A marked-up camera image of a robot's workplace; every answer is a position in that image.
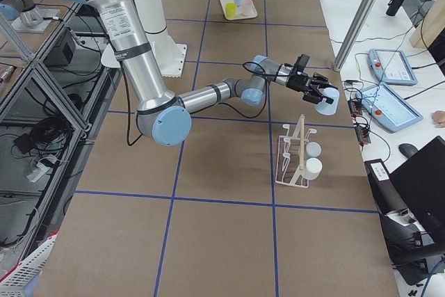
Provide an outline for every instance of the black monitor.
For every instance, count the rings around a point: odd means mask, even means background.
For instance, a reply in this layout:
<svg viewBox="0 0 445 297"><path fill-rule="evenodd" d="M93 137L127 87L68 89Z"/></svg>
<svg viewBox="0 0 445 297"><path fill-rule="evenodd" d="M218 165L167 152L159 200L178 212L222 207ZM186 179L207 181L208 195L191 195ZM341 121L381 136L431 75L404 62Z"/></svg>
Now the black monitor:
<svg viewBox="0 0 445 297"><path fill-rule="evenodd" d="M444 139L434 138L389 178L434 242L445 242Z"/></svg>

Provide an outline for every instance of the black mouse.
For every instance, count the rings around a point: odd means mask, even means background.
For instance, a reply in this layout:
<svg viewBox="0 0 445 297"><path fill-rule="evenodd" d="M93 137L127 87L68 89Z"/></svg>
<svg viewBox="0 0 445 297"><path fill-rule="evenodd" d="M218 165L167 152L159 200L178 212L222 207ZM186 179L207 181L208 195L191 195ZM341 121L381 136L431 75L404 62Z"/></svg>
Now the black mouse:
<svg viewBox="0 0 445 297"><path fill-rule="evenodd" d="M413 145L409 143L402 143L398 146L398 150L401 154L406 156L408 159L411 158L418 152L418 149Z"/></svg>

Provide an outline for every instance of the tray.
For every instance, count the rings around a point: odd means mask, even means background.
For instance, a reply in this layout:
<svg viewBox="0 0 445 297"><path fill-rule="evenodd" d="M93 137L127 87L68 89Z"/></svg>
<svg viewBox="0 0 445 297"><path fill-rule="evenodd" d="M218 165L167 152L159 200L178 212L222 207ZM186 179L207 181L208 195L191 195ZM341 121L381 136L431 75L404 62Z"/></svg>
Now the tray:
<svg viewBox="0 0 445 297"><path fill-rule="evenodd" d="M252 19L253 17L258 16L258 12L257 12L257 9L255 8L255 4L252 2L252 14L250 14L250 15L241 14L241 6L238 6L238 8L236 9L236 16L233 19L229 19L225 14L225 4L233 3L233 2L234 2L234 0L220 0L221 7L223 9L222 11L224 12L224 17L227 20L233 21L233 20L242 20L242 19Z"/></svg>

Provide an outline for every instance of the yellow cup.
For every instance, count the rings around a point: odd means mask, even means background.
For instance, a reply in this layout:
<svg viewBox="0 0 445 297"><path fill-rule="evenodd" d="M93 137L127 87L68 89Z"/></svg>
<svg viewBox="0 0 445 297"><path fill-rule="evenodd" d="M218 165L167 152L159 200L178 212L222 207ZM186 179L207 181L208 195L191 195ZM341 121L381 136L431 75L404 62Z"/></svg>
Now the yellow cup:
<svg viewBox="0 0 445 297"><path fill-rule="evenodd" d="M234 19L236 16L236 4L235 3L226 3L225 4L225 17L227 19Z"/></svg>

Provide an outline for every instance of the hand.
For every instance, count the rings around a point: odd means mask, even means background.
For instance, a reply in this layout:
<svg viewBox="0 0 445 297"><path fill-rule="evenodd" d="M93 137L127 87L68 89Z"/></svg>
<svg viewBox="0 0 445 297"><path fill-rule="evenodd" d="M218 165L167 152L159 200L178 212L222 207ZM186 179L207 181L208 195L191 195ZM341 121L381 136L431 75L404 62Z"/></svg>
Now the hand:
<svg viewBox="0 0 445 297"><path fill-rule="evenodd" d="M432 114L432 120L440 127L445 127L445 111L435 111Z"/></svg>

